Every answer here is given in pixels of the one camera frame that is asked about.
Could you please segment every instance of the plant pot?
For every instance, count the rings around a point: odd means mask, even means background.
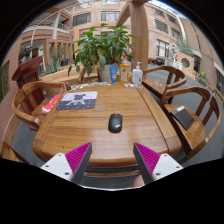
[[[105,65],[104,69],[99,72],[101,82],[111,82],[110,65]]]

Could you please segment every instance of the wooden table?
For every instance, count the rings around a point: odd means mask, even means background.
[[[173,157],[179,152],[181,142],[175,130],[143,86],[125,88],[116,83],[86,86],[72,92],[87,91],[98,92],[93,109],[56,110],[59,99],[46,115],[32,146],[42,160],[47,161],[58,152],[67,153],[88,142],[92,142],[93,150],[88,167],[136,165],[134,142]],[[108,131],[109,117],[113,113],[123,115],[122,131],[117,134]]]

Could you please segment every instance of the yellow bottle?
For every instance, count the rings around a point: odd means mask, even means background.
[[[122,84],[129,82],[129,64],[127,64],[127,56],[125,60],[120,64],[120,81]]]

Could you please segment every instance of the pink object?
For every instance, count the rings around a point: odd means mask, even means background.
[[[78,148],[73,149],[72,151],[65,154],[65,157],[73,173],[75,173],[75,171],[78,169],[89,145],[90,142],[88,142],[85,145],[81,145]]]
[[[52,100],[45,106],[42,106],[42,112],[44,114],[47,114],[51,108],[54,106],[54,104],[57,102],[57,100],[60,98],[61,94],[55,95]]]
[[[156,167],[156,164],[160,158],[160,154],[154,152],[153,150],[140,145],[135,142],[135,145],[138,147],[138,150],[142,156],[142,159],[145,162],[145,165],[148,169],[148,171],[152,174],[154,168]]]

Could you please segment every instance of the black mouse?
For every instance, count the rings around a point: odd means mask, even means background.
[[[122,115],[111,114],[108,124],[108,130],[112,133],[118,133],[122,129]]]

